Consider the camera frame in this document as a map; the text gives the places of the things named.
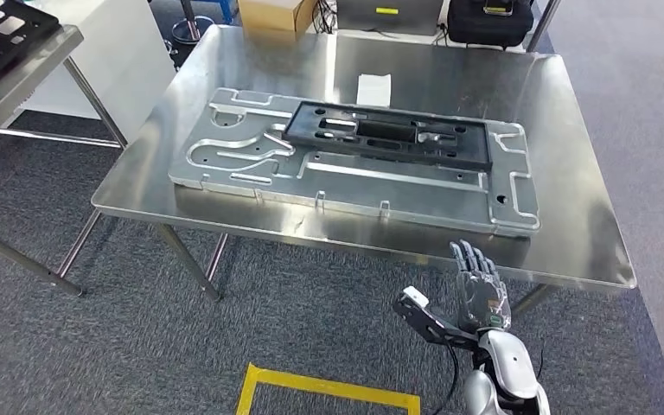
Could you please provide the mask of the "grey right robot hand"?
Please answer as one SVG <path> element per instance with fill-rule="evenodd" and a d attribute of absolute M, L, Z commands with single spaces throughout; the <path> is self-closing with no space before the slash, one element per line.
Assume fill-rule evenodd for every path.
<path fill-rule="evenodd" d="M 508 331 L 512 311 L 507 286 L 501 280 L 495 263 L 468 241 L 450 242 L 457 266 L 457 287 L 461 291 L 457 305 L 457 325 L 475 333 L 485 329 Z"/>

